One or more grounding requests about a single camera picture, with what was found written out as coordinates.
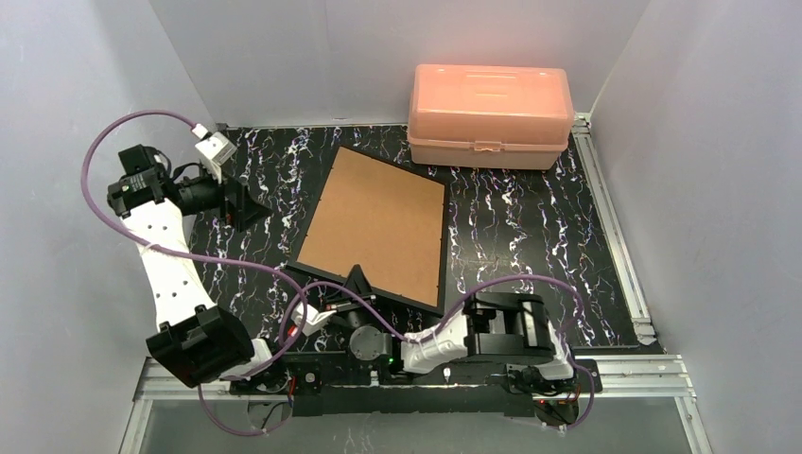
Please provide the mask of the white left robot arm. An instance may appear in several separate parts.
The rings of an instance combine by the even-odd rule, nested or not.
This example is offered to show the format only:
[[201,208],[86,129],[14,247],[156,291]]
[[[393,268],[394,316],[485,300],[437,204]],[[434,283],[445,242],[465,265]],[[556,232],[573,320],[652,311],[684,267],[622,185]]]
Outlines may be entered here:
[[118,154],[124,174],[108,188],[107,202],[129,232],[151,286],[157,332],[150,355],[189,388],[217,379],[239,380],[272,357],[266,340],[253,339],[204,288],[189,252],[183,219],[217,212],[242,232],[270,215],[237,180],[218,182],[203,170],[180,180],[157,148],[137,145]]

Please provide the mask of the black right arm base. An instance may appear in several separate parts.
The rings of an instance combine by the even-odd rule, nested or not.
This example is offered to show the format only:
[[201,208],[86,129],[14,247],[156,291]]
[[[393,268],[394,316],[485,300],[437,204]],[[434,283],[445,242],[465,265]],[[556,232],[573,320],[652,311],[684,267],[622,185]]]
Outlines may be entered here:
[[581,423],[592,407],[592,400],[603,390],[599,372],[580,366],[570,378],[547,380],[533,366],[513,367],[506,372],[506,389],[528,395],[534,403],[534,416],[545,427],[568,429]]

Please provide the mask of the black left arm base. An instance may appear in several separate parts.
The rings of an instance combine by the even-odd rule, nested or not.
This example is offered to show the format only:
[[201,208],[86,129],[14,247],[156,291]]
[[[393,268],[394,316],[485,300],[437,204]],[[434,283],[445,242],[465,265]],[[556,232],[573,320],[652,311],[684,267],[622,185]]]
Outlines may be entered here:
[[251,378],[234,381],[232,395],[317,395],[323,388],[323,367],[314,356],[289,355]]

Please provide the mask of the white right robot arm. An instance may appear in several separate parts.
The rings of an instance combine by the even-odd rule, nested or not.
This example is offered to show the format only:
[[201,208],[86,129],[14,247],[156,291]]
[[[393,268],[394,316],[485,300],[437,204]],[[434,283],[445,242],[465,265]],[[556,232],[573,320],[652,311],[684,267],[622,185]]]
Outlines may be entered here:
[[[543,298],[534,293],[491,291],[513,280],[546,283],[565,291],[576,313],[555,325]],[[392,371],[426,375],[456,362],[513,365],[546,381],[575,376],[565,331],[584,314],[572,285],[552,277],[519,274],[498,278],[465,293],[434,326],[402,334],[392,326],[360,323],[352,328],[348,351],[362,361],[385,359]]]

